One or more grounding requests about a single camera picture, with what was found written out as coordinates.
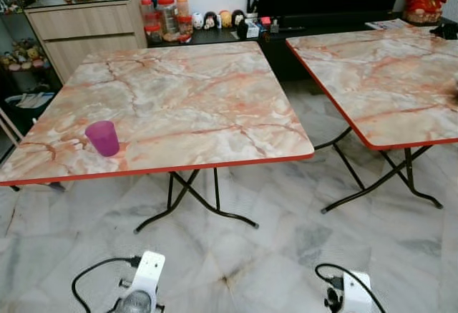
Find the black low television console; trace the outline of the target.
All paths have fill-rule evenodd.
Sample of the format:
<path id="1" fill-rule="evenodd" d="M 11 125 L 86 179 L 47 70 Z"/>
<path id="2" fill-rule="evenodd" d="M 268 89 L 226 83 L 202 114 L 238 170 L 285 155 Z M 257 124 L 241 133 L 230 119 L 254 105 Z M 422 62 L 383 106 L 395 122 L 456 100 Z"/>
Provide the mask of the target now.
<path id="1" fill-rule="evenodd" d="M 249 39 L 257 41 L 264 52 L 271 69 L 281 82 L 311 80 L 308 70 L 298 60 L 295 52 L 288 47 L 286 39 L 297 36 L 319 34 L 343 34 L 372 29 L 366 22 L 400 19 L 400 11 L 375 11 L 364 13 L 326 13 L 317 15 L 297 15 L 279 18 L 279 32 L 268 36 Z M 187 45 L 217 44 L 217 42 L 237 42 L 233 29 L 196 29 L 192 41 L 163 42 L 148 48 L 186 47 Z"/>

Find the glass display shelf with toys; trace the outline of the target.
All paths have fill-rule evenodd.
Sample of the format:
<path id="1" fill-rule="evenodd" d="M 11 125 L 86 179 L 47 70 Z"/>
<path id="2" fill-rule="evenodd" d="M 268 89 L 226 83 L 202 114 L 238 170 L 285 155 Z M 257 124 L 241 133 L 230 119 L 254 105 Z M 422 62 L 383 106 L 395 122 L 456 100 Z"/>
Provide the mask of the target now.
<path id="1" fill-rule="evenodd" d="M 42 109 L 19 109 L 4 100 L 25 93 L 57 94 L 62 86 L 25 15 L 25 8 L 39 1 L 0 0 L 0 109 L 21 134 L 31 129 L 50 102 Z"/>

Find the light wooden drawer cabinet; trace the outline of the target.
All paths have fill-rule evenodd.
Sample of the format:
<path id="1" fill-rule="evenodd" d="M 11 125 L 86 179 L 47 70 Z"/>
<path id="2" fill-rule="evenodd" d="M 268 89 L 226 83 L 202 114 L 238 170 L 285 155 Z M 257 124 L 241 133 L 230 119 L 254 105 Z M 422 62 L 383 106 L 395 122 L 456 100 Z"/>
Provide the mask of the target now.
<path id="1" fill-rule="evenodd" d="M 147 47 L 141 0 L 41 0 L 25 16 L 63 84 L 88 54 Z"/>

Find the tall red lid plastic jar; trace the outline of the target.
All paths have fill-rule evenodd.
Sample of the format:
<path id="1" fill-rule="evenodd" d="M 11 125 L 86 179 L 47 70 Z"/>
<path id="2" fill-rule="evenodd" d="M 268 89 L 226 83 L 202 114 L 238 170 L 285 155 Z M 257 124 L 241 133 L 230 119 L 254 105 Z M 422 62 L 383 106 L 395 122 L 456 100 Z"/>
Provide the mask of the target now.
<path id="1" fill-rule="evenodd" d="M 160 22 L 158 21 L 156 6 L 154 5 L 152 0 L 141 0 L 140 12 L 142 15 L 144 25 L 146 27 L 157 26 L 158 24 L 160 24 Z"/>

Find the short red lid snack jar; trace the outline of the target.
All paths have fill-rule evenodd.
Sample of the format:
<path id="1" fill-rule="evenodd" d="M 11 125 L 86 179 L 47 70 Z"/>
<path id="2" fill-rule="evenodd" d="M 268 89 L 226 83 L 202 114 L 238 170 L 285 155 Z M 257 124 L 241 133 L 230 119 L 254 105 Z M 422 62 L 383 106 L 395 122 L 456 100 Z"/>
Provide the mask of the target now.
<path id="1" fill-rule="evenodd" d="M 161 27 L 158 24 L 150 24 L 144 27 L 144 31 L 146 32 L 147 38 L 147 45 L 149 47 L 153 47 L 153 45 L 162 44 L 162 32 Z"/>

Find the small white box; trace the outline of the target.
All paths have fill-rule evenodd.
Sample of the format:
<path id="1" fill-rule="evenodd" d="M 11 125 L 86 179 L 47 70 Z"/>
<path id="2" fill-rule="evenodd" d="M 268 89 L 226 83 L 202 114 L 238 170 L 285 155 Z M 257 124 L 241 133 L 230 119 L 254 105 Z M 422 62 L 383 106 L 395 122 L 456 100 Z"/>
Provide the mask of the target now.
<path id="1" fill-rule="evenodd" d="M 247 27 L 245 29 L 245 33 L 243 34 L 243 38 L 245 38 L 245 40 L 256 39 L 260 36 L 261 27 L 258 24 L 255 24 L 254 21 L 246 21 L 245 26 Z"/>

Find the purple plastic cup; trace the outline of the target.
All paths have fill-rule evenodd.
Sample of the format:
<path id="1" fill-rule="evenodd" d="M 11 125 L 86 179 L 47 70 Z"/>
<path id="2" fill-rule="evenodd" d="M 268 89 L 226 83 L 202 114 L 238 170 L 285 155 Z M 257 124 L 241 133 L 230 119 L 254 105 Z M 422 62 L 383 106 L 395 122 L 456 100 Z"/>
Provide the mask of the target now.
<path id="1" fill-rule="evenodd" d="M 111 120 L 95 121 L 84 132 L 100 155 L 111 157 L 119 152 L 119 140 L 115 124 Z"/>

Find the printed magazine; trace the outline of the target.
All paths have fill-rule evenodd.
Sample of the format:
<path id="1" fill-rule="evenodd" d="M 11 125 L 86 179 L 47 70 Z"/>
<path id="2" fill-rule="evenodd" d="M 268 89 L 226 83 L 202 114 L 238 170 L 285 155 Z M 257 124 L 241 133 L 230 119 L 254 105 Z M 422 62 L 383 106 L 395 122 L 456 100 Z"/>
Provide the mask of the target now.
<path id="1" fill-rule="evenodd" d="M 364 22 L 366 27 L 370 27 L 372 29 L 401 29 L 405 27 L 413 27 L 413 25 L 409 24 L 403 19 L 387 19 L 386 21 L 370 21 Z"/>

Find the stack of papers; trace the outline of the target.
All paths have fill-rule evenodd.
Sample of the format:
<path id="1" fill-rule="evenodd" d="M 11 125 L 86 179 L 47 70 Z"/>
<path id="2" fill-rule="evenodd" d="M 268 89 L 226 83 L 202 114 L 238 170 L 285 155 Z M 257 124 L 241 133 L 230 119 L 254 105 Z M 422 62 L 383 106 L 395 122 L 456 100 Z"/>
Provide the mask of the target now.
<path id="1" fill-rule="evenodd" d="M 53 97 L 55 97 L 53 92 L 36 92 L 10 96 L 4 101 L 19 109 L 42 109 Z"/>

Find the marble pattern folding table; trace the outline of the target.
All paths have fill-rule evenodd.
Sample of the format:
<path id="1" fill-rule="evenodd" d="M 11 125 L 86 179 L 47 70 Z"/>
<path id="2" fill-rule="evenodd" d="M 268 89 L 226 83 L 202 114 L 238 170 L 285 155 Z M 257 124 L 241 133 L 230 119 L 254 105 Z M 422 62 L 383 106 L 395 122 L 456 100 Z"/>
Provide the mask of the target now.
<path id="1" fill-rule="evenodd" d="M 84 134 L 111 120 L 119 152 Z M 89 54 L 3 165 L 0 188 L 167 173 L 207 211 L 231 214 L 193 188 L 205 169 L 302 161 L 315 149 L 256 42 Z"/>
<path id="2" fill-rule="evenodd" d="M 287 38 L 362 143 L 383 157 L 403 150 L 379 184 L 400 178 L 416 194 L 413 163 L 458 140 L 458 42 L 429 27 Z"/>

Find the small red lid jar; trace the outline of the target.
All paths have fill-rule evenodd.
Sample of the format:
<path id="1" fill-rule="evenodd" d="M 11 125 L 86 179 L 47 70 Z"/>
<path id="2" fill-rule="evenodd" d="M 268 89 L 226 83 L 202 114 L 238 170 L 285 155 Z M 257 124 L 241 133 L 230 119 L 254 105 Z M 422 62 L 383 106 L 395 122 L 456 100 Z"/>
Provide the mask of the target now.
<path id="1" fill-rule="evenodd" d="M 193 37 L 193 18 L 192 16 L 177 16 L 177 22 L 179 22 L 179 36 L 177 40 L 179 42 L 189 42 Z"/>

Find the small black object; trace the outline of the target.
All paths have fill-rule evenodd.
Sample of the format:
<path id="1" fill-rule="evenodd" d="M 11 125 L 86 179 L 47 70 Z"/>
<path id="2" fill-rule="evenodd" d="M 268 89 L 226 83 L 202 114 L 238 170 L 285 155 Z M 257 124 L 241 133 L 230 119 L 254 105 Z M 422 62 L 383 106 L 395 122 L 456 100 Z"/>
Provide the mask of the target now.
<path id="1" fill-rule="evenodd" d="M 445 40 L 457 40 L 458 23 L 453 21 L 440 21 L 437 26 L 431 30 L 431 34 Z"/>

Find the large red lid plastic jar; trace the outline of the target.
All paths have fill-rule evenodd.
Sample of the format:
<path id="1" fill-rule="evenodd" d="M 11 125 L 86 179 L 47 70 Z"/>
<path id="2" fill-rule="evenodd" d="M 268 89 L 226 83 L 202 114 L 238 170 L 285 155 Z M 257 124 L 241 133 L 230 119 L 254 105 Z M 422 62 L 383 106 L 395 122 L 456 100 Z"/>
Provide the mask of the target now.
<path id="1" fill-rule="evenodd" d="M 165 42 L 176 42 L 179 37 L 177 5 L 175 0 L 158 0 L 157 15 L 160 18 L 162 38 Z"/>

